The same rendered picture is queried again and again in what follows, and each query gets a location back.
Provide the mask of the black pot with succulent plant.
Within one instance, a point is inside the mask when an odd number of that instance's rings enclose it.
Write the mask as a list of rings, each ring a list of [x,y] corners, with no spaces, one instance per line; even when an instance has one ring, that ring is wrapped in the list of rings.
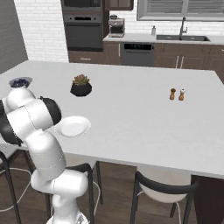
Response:
[[[89,78],[84,74],[76,76],[73,80],[70,92],[75,96],[87,96],[92,91]]]

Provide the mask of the white plate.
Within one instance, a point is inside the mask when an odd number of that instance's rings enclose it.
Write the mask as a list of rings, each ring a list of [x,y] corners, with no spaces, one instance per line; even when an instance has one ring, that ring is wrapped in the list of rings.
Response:
[[[69,116],[63,118],[54,126],[54,131],[62,137],[77,137],[87,133],[91,128],[91,122],[83,116]]]

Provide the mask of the grey dishwasher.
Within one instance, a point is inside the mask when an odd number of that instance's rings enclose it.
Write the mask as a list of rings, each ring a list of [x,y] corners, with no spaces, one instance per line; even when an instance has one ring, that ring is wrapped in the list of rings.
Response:
[[[152,67],[154,53],[154,43],[124,42],[121,44],[121,64],[123,66]]]

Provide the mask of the silver coffee machine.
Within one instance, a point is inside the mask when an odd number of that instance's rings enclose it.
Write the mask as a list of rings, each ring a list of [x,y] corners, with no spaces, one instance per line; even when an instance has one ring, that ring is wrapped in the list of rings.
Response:
[[[108,26],[110,38],[122,38],[125,33],[125,19],[119,18],[117,15],[111,15],[109,17]]]

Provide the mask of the brown base cupboards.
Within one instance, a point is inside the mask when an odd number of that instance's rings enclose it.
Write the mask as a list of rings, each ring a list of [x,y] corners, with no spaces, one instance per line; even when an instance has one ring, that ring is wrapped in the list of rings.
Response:
[[[102,52],[69,51],[70,63],[123,65],[123,44],[105,41]],[[224,45],[156,43],[153,62],[145,66],[213,70],[224,84]]]

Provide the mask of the grey plate with dark food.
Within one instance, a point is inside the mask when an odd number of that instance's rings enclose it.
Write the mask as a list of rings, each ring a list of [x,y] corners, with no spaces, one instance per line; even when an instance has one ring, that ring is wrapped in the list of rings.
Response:
[[[31,82],[32,82],[31,77],[18,77],[11,80],[9,82],[9,85],[11,88],[21,88],[21,87],[28,88]]]

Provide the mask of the dark sink basin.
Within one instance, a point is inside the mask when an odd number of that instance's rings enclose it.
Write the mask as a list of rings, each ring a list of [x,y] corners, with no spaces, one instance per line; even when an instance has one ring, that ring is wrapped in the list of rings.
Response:
[[[157,40],[210,41],[207,36],[157,35]]]

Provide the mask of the chrome tap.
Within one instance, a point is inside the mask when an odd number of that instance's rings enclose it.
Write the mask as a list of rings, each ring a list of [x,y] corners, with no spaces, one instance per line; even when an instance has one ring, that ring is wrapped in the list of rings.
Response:
[[[186,17],[183,17],[182,19],[182,23],[181,23],[181,26],[180,26],[180,31],[179,31],[179,40],[182,40],[182,36],[184,33],[187,33],[187,27],[186,29],[184,29],[184,23],[186,21]]]

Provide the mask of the black microwave oven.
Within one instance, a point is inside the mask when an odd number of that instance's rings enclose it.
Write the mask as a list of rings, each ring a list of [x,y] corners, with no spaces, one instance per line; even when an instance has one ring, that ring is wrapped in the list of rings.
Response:
[[[99,11],[101,0],[60,0],[64,11]]]

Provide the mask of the window with grey blinds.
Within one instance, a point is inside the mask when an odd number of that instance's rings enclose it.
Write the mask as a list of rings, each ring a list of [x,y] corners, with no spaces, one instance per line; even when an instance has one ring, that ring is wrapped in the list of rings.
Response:
[[[224,0],[138,0],[139,21],[224,22]]]

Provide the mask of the black wall oven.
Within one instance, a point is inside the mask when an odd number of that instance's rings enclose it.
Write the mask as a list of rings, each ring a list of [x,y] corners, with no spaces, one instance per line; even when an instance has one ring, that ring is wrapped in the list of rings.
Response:
[[[68,51],[102,51],[102,17],[91,14],[63,15]]]

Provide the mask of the brown wall cupboard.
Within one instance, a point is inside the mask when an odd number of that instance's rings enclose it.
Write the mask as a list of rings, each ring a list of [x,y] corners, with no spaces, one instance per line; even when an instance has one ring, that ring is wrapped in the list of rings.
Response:
[[[107,11],[132,11],[134,0],[105,0]]]

